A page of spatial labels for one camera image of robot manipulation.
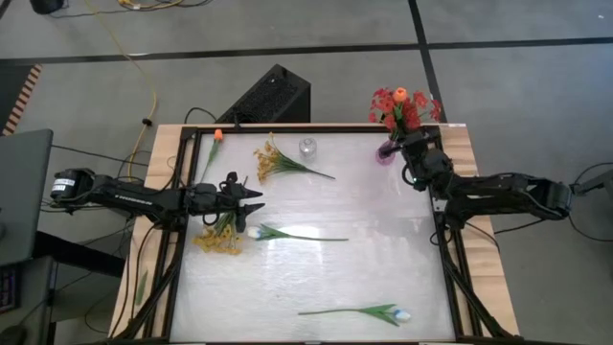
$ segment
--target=gray floor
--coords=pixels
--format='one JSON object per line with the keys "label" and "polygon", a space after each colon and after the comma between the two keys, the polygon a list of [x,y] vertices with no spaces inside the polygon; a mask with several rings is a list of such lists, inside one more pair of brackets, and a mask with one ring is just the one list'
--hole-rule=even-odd
{"label": "gray floor", "polygon": [[[95,1],[106,9],[112,2]],[[608,1],[419,1],[429,42],[575,38],[613,32]],[[62,14],[85,12],[73,0]],[[130,53],[416,42],[406,1],[217,0],[190,10],[105,17]],[[53,19],[13,1],[0,20],[0,58],[117,54],[93,17]],[[467,123],[481,173],[519,171],[572,182],[588,165],[610,160],[612,45],[434,51],[432,59],[450,122]],[[312,83],[313,122],[366,122],[380,86],[427,90],[420,53],[379,52],[155,60],[141,65],[154,80],[156,124],[180,123],[192,106],[220,114],[273,64]],[[150,106],[147,86],[127,62],[48,64],[19,131],[49,127],[55,143],[124,157]],[[209,123],[193,114],[193,122]],[[150,149],[154,129],[143,145]],[[119,164],[53,150],[49,176],[69,167],[116,174]],[[144,169],[136,169],[144,175]],[[603,193],[578,199],[574,218],[593,236],[613,238]],[[528,217],[496,217],[503,229]],[[106,211],[42,215],[40,228],[86,241],[121,228]],[[101,244],[113,252],[119,239]],[[613,338],[613,249],[573,232],[567,221],[498,236],[520,331],[532,339],[606,344]],[[79,272],[62,269],[60,281]],[[72,317],[112,291],[117,281],[85,280],[65,296]],[[114,297],[91,324],[105,329]],[[61,323],[57,344],[100,338],[82,318]]]}

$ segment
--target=white tulip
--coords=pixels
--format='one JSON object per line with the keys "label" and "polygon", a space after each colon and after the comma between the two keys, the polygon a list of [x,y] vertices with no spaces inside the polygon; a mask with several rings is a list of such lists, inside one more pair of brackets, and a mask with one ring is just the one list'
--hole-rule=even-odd
{"label": "white tulip", "polygon": [[249,226],[247,228],[247,236],[252,239],[259,239],[261,237],[261,229],[257,226]]}
{"label": "white tulip", "polygon": [[402,309],[394,309],[392,315],[397,322],[407,322],[411,318],[411,314]]}

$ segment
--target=black cable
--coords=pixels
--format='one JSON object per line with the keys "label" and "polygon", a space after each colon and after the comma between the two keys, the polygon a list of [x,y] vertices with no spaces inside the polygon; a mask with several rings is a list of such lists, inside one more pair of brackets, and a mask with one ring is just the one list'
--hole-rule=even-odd
{"label": "black cable", "polygon": [[92,312],[94,310],[94,308],[102,303],[102,301],[104,301],[108,296],[110,296],[113,292],[115,292],[115,290],[111,290],[109,292],[107,292],[102,298],[100,298],[98,301],[96,301],[94,304],[92,304],[91,307],[89,307],[89,309],[85,312],[85,315],[83,316],[83,320],[85,322],[85,326],[87,326],[88,329],[92,330],[93,332],[99,333],[99,334],[107,334],[107,332],[105,331],[101,331],[98,330],[96,328],[94,328],[92,325],[89,324],[89,322],[87,321],[87,316],[89,316],[89,313]]}
{"label": "black cable", "polygon": [[506,233],[506,232],[510,232],[510,231],[515,231],[515,230],[521,230],[523,228],[527,228],[529,226],[538,224],[539,222],[543,222],[546,219],[539,219],[533,222],[529,222],[528,224],[524,224],[524,225],[520,225],[520,226],[516,226],[514,228],[510,228],[510,229],[504,229],[504,230],[499,230],[499,231],[494,231],[494,235],[498,235],[498,234],[502,234],[502,233]]}
{"label": "black cable", "polygon": [[[77,279],[75,279],[74,281],[66,284],[65,286],[57,288],[54,293],[58,293],[59,291],[62,291],[63,289],[68,288],[69,286],[80,282],[81,280],[83,280],[83,279],[89,277],[90,275],[92,275],[92,273],[93,272],[86,273],[85,275],[78,277]],[[28,317],[30,317],[30,315],[32,315],[33,312],[35,312],[38,308],[40,308],[40,306],[42,306],[43,304],[45,304],[47,302],[49,302],[49,297],[47,297],[47,298],[43,299],[42,301],[38,302],[38,304],[36,304],[34,306],[34,308],[32,308],[30,311],[28,311],[28,313],[21,319],[21,321],[19,321],[18,325],[23,325],[23,323],[26,321],[26,319],[28,319]]]}
{"label": "black cable", "polygon": [[471,227],[471,228],[473,228],[473,229],[476,229],[476,230],[480,231],[482,234],[484,234],[484,235],[486,235],[487,237],[489,237],[489,239],[490,239],[490,240],[491,240],[491,241],[492,241],[494,244],[496,244],[496,248],[498,248],[498,251],[500,251],[500,245],[498,245],[498,241],[497,241],[497,240],[496,240],[496,239],[495,239],[495,238],[494,238],[492,235],[488,234],[488,233],[487,233],[485,230],[483,230],[483,229],[479,228],[478,226],[475,226],[475,225],[473,225],[473,224],[471,224],[471,223],[469,223],[469,222],[466,222],[466,225],[470,226],[470,227]]}
{"label": "black cable", "polygon": [[577,228],[577,226],[575,225],[575,222],[573,221],[573,218],[571,217],[570,214],[568,215],[568,220],[570,220],[571,226],[573,227],[573,229],[575,231],[577,231],[578,233],[580,233],[582,236],[584,236],[587,239],[590,239],[590,240],[596,241],[596,242],[613,242],[613,239],[597,239],[597,238],[591,237],[591,236],[587,235],[586,233],[582,232],[581,230],[579,230]]}
{"label": "black cable", "polygon": [[183,124],[186,124],[186,123],[188,122],[188,119],[190,119],[190,115],[192,115],[192,112],[193,112],[194,110],[200,110],[200,111],[202,111],[202,112],[204,112],[204,113],[209,114],[209,116],[211,116],[211,117],[213,118],[213,121],[214,121],[214,122],[217,122],[217,117],[216,117],[215,115],[213,115],[213,113],[212,113],[211,111],[209,111],[209,110],[207,110],[207,109],[203,109],[203,108],[198,107],[198,106],[195,106],[195,107],[193,107],[192,109],[190,109],[190,110],[188,111],[188,113],[185,115],[185,119],[183,120]]}
{"label": "black cable", "polygon": [[117,177],[119,178],[119,176],[122,174],[122,170],[124,169],[125,163],[129,162],[129,159],[130,159],[132,156],[136,156],[137,154],[139,154],[139,153],[143,153],[143,152],[151,154],[151,151],[150,151],[150,150],[146,150],[146,149],[139,149],[139,150],[137,150],[136,152],[131,153],[131,154],[129,154],[129,155],[126,157],[126,158],[124,158],[124,162],[122,162],[122,165],[121,165],[121,166],[119,166],[119,170],[117,171]]}
{"label": "black cable", "polygon": [[[179,8],[192,8],[192,7],[198,7],[198,6],[204,6],[204,5],[208,5],[210,3],[212,3],[213,0],[203,0],[200,1],[199,3],[195,3],[195,4],[185,4],[185,5],[181,5],[181,4],[177,4],[174,5],[173,7],[179,7]],[[159,10],[167,10],[169,8],[162,8],[162,9],[140,9],[140,10],[134,10],[129,6],[126,5],[120,5],[121,7],[123,7],[123,10],[111,10],[111,11],[98,11],[98,14],[115,14],[115,13],[128,13],[128,12],[154,12],[154,11],[159,11]],[[63,19],[63,18],[77,18],[77,17],[83,17],[83,16],[91,16],[91,15],[95,15],[92,12],[86,12],[86,13],[78,13],[78,14],[61,14],[61,15],[54,15],[54,14],[48,14],[50,17],[54,18],[54,19]]]}
{"label": "black cable", "polygon": [[[433,232],[433,233],[432,233],[432,235],[430,235],[430,243],[431,243],[432,245],[439,246],[439,244],[438,244],[438,243],[434,242],[434,237],[435,237],[436,235],[437,235],[437,232],[436,232],[436,231],[435,231],[435,232]],[[449,239],[445,240],[445,242],[446,242],[447,244],[450,244],[450,243],[451,243],[451,240],[453,239],[453,234],[449,233],[449,235],[450,235],[450,236],[449,236]]]}
{"label": "black cable", "polygon": [[[95,157],[106,158],[106,159],[110,159],[110,160],[113,160],[113,161],[116,161],[116,162],[129,163],[128,161],[123,160],[123,159],[107,156],[107,155],[104,155],[104,154],[88,152],[88,151],[85,151],[85,150],[82,150],[82,149],[67,148],[67,147],[64,147],[64,146],[61,146],[61,145],[52,145],[52,147],[56,148],[56,149],[69,150],[69,151],[72,151],[72,152],[87,154],[87,155],[91,155],[91,156],[95,156]],[[132,164],[139,165],[139,166],[142,166],[142,167],[148,167],[148,164],[143,164],[143,163],[138,163],[138,162],[132,162]]]}
{"label": "black cable", "polygon": [[141,264],[141,253],[143,252],[143,248],[145,247],[145,242],[147,241],[147,237],[151,233],[151,230],[153,230],[153,226],[155,225],[151,225],[151,227],[147,230],[147,233],[143,237],[143,241],[141,241],[141,245],[138,248],[138,253],[136,254],[136,274],[134,275],[134,295],[132,296],[132,310],[130,311],[131,319],[134,318],[134,308],[136,307],[136,291],[138,288],[138,271],[140,268],[139,265]]}
{"label": "black cable", "polygon": [[[591,165],[587,168],[585,168],[580,174],[579,176],[577,176],[577,178],[575,179],[575,182],[573,182],[573,185],[578,185],[579,181],[581,180],[581,178],[588,173],[589,171],[591,171],[592,169],[596,169],[597,167],[602,167],[602,166],[607,166],[607,165],[613,165],[613,162],[602,162],[602,163],[598,163],[598,164],[594,164]],[[581,230],[579,230],[579,228],[575,225],[575,221],[573,220],[573,217],[569,214],[568,215],[568,220],[571,223],[571,226],[573,227],[573,230],[577,231],[578,233],[580,233],[582,236],[584,236],[586,239],[590,239],[592,241],[596,241],[596,242],[613,242],[613,239],[597,239],[595,237],[592,237],[590,235],[587,235],[586,233],[582,232]]]}
{"label": "black cable", "polygon": [[91,244],[91,243],[94,243],[94,242],[98,242],[98,241],[100,241],[100,240],[107,239],[107,238],[109,238],[109,237],[111,237],[111,236],[113,236],[113,235],[116,235],[116,234],[117,234],[117,233],[119,233],[119,232],[125,231],[127,228],[129,228],[129,227],[130,227],[130,226],[132,226],[132,225],[134,225],[134,222],[130,222],[130,218],[129,218],[129,219],[127,220],[127,223],[125,224],[125,226],[124,226],[123,228],[121,228],[121,229],[119,229],[119,230],[117,230],[117,231],[115,231],[115,232],[112,232],[112,233],[110,233],[110,234],[108,234],[108,235],[104,235],[104,236],[101,236],[101,237],[95,238],[94,240],[87,241],[87,242],[83,243],[82,245],[85,245],[85,246],[86,246],[86,245],[89,245],[89,244]]}
{"label": "black cable", "polygon": [[111,334],[109,337],[113,337],[113,335],[115,335],[115,331],[117,331],[117,327],[119,326],[119,324],[122,322],[122,318],[124,317],[124,311],[125,311],[125,305],[127,303],[127,291],[129,290],[129,286],[130,286],[130,251],[127,251],[127,254],[125,255],[125,293],[124,293],[124,302],[122,303],[122,308],[119,312],[119,317],[117,318],[117,322],[115,323],[115,327],[113,327],[113,330],[111,331]]}

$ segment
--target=green leaf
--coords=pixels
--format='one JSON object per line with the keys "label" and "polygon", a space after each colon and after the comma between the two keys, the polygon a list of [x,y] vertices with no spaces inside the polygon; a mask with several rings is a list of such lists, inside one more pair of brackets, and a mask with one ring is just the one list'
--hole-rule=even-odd
{"label": "green leaf", "polygon": [[400,327],[400,325],[398,323],[396,323],[396,321],[394,321],[394,319],[392,319],[390,316],[388,316],[388,315],[386,315],[386,314],[384,314],[382,312],[364,312],[364,313],[369,314],[370,316],[374,316],[377,319],[383,320],[383,321],[385,321],[385,322],[387,322],[389,324],[392,324],[392,325],[394,325],[396,327]]}
{"label": "green leaf", "polygon": [[148,274],[149,271],[146,270],[145,273],[143,273],[143,275],[141,276],[141,279],[139,280],[138,289],[136,290],[136,296],[134,297],[134,302],[137,306],[140,306],[141,302],[143,302],[143,295],[145,294],[145,285],[147,284]]}
{"label": "green leaf", "polygon": [[396,117],[396,120],[402,119],[402,103],[394,107],[394,116]]}
{"label": "green leaf", "polygon": [[383,312],[388,310],[389,308],[395,306],[395,304],[393,305],[381,305],[381,306],[374,306],[374,307],[370,307],[370,308],[364,308],[361,309],[360,311],[362,312]]}

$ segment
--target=black speaker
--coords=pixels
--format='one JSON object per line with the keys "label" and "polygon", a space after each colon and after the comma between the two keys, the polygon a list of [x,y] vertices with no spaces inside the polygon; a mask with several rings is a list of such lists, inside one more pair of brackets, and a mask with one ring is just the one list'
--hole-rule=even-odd
{"label": "black speaker", "polygon": [[217,122],[310,123],[310,82],[276,64]]}

